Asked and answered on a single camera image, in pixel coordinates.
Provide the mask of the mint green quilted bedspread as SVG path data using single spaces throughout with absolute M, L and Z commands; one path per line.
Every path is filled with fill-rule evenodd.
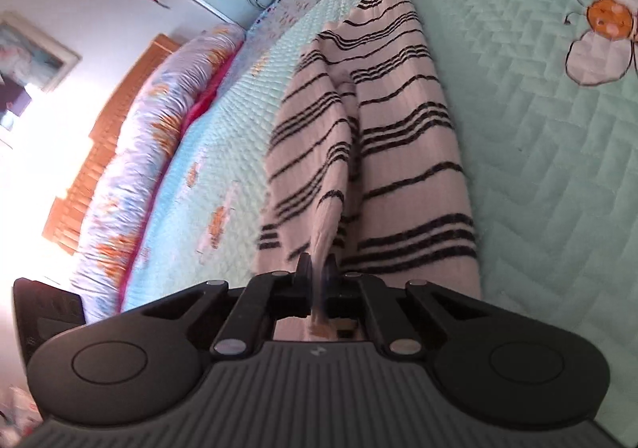
M 163 178 L 124 308 L 209 278 L 249 278 L 263 157 L 307 43 L 359 0 L 322 0 L 286 32 L 246 37 Z M 637 73 L 565 73 L 591 0 L 413 0 L 462 149 L 484 298 L 605 354 L 598 420 L 637 442 Z

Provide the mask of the white black striped sweater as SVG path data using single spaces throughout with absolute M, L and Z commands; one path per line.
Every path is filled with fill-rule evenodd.
M 361 0 L 305 48 L 264 161 L 256 273 L 302 255 L 343 274 L 481 294 L 459 144 L 411 0 Z

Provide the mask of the wooden headboard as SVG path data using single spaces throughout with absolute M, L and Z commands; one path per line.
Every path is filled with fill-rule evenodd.
M 64 197 L 53 201 L 42 236 L 72 256 L 78 247 L 83 219 L 99 178 L 114 157 L 121 126 L 150 74 L 181 45 L 158 34 L 100 111 L 89 138 L 91 149 Z

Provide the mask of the pink red pillow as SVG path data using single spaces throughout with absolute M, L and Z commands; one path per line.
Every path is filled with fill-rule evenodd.
M 205 112 L 208 112 L 208 110 L 211 108 L 211 105 L 213 105 L 213 102 L 217 98 L 217 92 L 219 91 L 220 86 L 223 83 L 223 80 L 227 76 L 232 63 L 234 62 L 234 58 L 237 57 L 241 48 L 242 48 L 242 44 L 240 44 L 235 51 L 233 51 L 227 58 L 225 58 L 222 61 L 221 65 L 211 75 L 210 79 L 208 80 L 208 83 L 205 84 L 205 88 L 203 88 L 202 91 L 200 91 L 200 94 L 195 98 L 195 101 L 193 102 L 191 107 L 188 109 L 188 111 L 186 112 L 182 120 L 179 122 L 177 141 L 176 141 L 176 146 L 174 148 L 174 151 L 177 151 L 177 148 L 181 144 L 184 136 L 186 135 L 188 128 L 190 128 L 190 126 L 193 125 L 193 123 L 195 123 L 196 120 L 199 120 L 199 118 L 203 114 L 205 114 Z M 146 229 L 148 227 L 150 218 L 152 217 L 152 212 L 154 211 L 154 208 L 155 208 L 157 195 L 160 190 L 163 178 L 165 177 L 165 174 L 169 170 L 171 161 L 172 161 L 172 158 L 169 158 L 167 160 L 167 163 L 165 163 L 162 169 L 160 170 L 160 175 L 155 183 L 154 189 L 152 190 L 152 196 L 149 198 L 149 203 L 147 205 L 147 210 L 146 210 L 144 220 L 141 226 L 141 232 L 140 234 L 138 234 L 135 247 L 132 250 L 131 256 L 129 257 L 128 265 L 126 266 L 126 271 L 124 271 L 124 274 L 122 275 L 119 286 L 118 286 L 117 312 L 123 311 L 124 299 L 126 298 L 126 291 L 128 290 L 130 279 L 135 268 L 135 263 L 142 254 Z

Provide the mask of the floral rolled duvet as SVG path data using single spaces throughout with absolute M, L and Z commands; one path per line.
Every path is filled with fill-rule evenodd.
M 96 184 L 75 253 L 70 286 L 89 324 L 119 313 L 118 286 L 160 170 L 175 153 L 179 122 L 243 40 L 237 24 L 200 33 L 167 57 L 136 95 L 114 157 Z

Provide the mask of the framed wedding photo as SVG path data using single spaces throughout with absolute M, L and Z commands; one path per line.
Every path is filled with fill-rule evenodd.
M 81 56 L 18 13 L 1 13 L 1 144 L 10 150 L 29 105 L 54 91 Z

